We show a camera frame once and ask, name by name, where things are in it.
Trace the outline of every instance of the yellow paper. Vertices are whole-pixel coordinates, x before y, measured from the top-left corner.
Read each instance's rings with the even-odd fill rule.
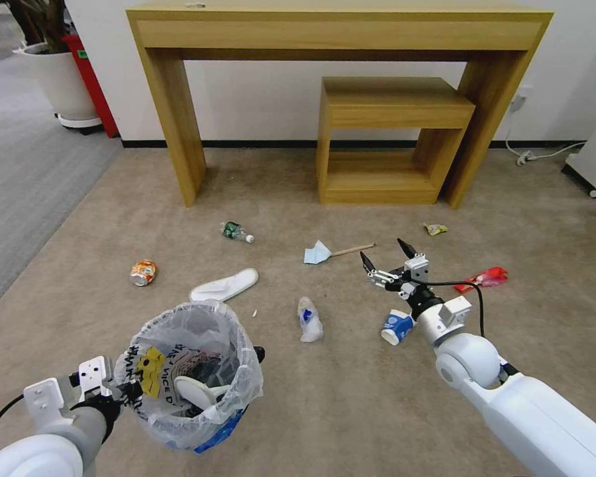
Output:
[[[154,346],[151,346],[137,363],[137,374],[141,382],[141,389],[151,398],[158,398],[161,384],[159,373],[166,362],[166,356]]]

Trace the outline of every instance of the wall socket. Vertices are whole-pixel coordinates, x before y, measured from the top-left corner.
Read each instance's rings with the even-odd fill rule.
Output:
[[[515,96],[512,98],[512,101],[510,102],[510,112],[515,113],[519,109],[521,109],[525,104],[525,101],[527,101],[527,99],[532,95],[533,90],[534,87],[532,87],[531,85],[520,85],[517,88]]]

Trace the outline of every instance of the wooden side table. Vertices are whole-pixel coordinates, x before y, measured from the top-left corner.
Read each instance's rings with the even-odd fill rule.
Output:
[[[316,175],[321,203],[434,203],[474,104],[441,78],[323,78]],[[332,152],[335,128],[421,128],[404,152]]]

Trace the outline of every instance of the yellow wrapper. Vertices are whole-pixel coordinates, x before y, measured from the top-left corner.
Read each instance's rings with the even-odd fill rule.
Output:
[[[430,235],[431,237],[439,235],[442,232],[448,232],[448,227],[446,227],[446,225],[424,223],[424,227],[426,227],[428,235]]]

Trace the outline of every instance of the crushed soda can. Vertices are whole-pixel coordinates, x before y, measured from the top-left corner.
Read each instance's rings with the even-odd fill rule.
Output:
[[[130,270],[130,280],[137,286],[146,286],[157,274],[157,265],[152,260],[140,260]]]

